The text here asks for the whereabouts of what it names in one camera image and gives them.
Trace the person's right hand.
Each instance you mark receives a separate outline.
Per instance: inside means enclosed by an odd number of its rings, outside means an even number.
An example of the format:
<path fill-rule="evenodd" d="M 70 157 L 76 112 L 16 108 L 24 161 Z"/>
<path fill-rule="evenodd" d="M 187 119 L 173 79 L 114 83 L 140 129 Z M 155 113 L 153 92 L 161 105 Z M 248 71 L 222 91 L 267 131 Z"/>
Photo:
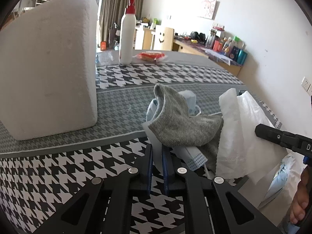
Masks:
<path fill-rule="evenodd" d="M 300 182 L 297 186 L 297 191 L 293 197 L 290 206 L 290 222 L 297 224 L 305 217 L 305 208 L 309 204 L 309 195 L 307 191 L 307 184 L 309 181 L 308 167 L 306 167 L 300 177 Z"/>

